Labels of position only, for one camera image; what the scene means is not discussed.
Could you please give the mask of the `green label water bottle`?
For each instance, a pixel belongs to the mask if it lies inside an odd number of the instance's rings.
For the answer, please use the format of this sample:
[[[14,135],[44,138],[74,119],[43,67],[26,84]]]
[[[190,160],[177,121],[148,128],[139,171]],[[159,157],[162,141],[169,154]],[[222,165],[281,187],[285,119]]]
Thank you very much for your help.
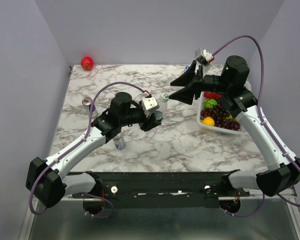
[[[164,101],[162,98],[161,98],[161,94],[159,96],[159,98],[157,99],[157,102],[159,104],[159,109],[156,110],[154,112],[154,114],[156,115],[157,118],[164,118],[164,116],[166,115],[166,112],[167,112],[167,108],[168,108],[168,101]]]

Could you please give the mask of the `green white bottle cap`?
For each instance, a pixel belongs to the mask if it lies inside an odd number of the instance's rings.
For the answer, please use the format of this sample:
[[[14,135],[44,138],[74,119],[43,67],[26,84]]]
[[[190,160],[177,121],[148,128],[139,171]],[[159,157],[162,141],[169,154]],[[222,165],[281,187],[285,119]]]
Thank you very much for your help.
[[[166,102],[166,101],[168,101],[169,100],[169,95],[168,95],[168,93],[162,93],[161,94],[161,98]]]

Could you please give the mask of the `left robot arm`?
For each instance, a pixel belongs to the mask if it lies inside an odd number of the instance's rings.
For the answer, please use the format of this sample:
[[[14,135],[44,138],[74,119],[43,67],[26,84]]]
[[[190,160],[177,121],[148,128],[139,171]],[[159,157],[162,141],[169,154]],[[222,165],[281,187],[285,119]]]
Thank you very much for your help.
[[[110,106],[88,125],[88,129],[71,144],[46,159],[36,157],[29,164],[26,188],[46,208],[55,206],[64,196],[86,193],[94,198],[101,185],[90,173],[70,175],[70,171],[87,155],[102,147],[123,127],[138,124],[144,132],[161,125],[163,114],[155,97],[135,102],[126,92],[119,92]]]

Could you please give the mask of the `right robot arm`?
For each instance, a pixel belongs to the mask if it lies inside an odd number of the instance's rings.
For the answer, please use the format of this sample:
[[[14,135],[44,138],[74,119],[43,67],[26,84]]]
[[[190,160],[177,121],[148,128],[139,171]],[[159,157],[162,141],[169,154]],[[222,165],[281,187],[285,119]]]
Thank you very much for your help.
[[[220,183],[220,191],[231,196],[238,189],[261,190],[273,197],[297,184],[300,180],[300,157],[297,157],[275,133],[267,122],[258,100],[245,87],[250,69],[246,60],[237,55],[229,56],[220,76],[205,75],[202,66],[193,61],[189,69],[170,85],[181,89],[169,97],[188,105],[202,92],[222,95],[222,105],[248,132],[265,162],[266,169],[230,173]]]

